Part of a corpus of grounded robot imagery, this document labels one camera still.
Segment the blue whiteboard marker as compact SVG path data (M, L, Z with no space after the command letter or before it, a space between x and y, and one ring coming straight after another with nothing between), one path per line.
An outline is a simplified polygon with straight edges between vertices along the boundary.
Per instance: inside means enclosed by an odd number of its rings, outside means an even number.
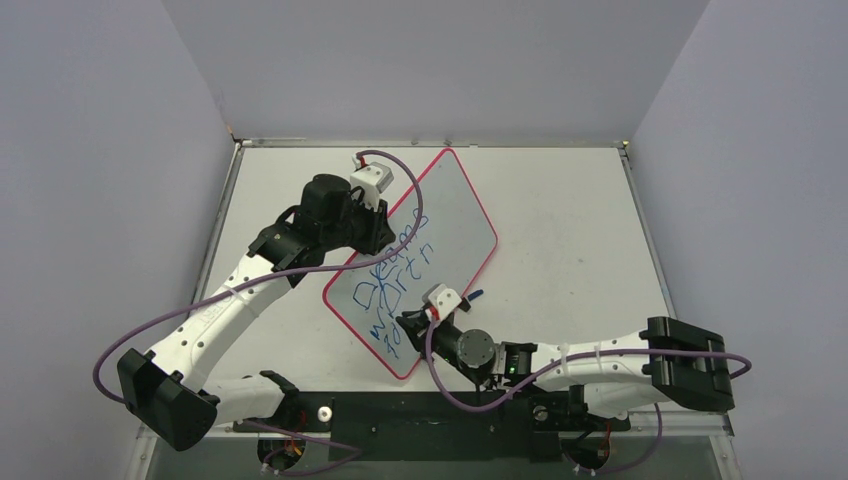
M470 293L467 295L467 299L468 299L469 301L474 301L474 300L476 300L477 298L479 298L480 296L482 296L483 294L484 294L484 290L483 290L483 289L478 289L478 290L475 290L475 291L470 292Z

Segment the pink-framed whiteboard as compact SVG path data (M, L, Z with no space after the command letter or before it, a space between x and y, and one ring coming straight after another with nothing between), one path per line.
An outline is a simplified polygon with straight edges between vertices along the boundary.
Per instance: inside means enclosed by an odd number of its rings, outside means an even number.
M419 176L424 205L409 188L392 202L389 225L406 247L366 269L336 273L325 305L397 379L419 361L395 319L435 284L465 293L498 244L497 233L456 153L444 149Z

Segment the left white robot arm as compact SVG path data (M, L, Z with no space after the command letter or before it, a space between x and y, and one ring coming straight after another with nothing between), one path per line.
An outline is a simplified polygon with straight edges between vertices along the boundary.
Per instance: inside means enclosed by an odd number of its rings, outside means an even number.
M130 349L117 364L124 404L176 451L197 444L214 426L261 418L291 427L297 388L271 370L236 380L209 375L242 333L297 286L309 267L340 248L376 255L394 242L382 193L391 176L371 166L349 179L319 174L299 204L262 229L231 276L175 331L146 352Z

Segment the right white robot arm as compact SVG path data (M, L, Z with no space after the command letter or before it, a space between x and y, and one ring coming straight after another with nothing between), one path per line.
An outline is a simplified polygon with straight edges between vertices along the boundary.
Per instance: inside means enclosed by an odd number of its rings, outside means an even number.
M650 317L643 329L577 344L495 342L479 329L462 331L435 310L405 311L396 322L426 363L440 357L475 387L498 392L472 406L433 379L445 399L471 413L498 409L521 394L566 393L564 413L578 427L622 418L630 410L672 402L726 413L735 406L724 338L671 317Z

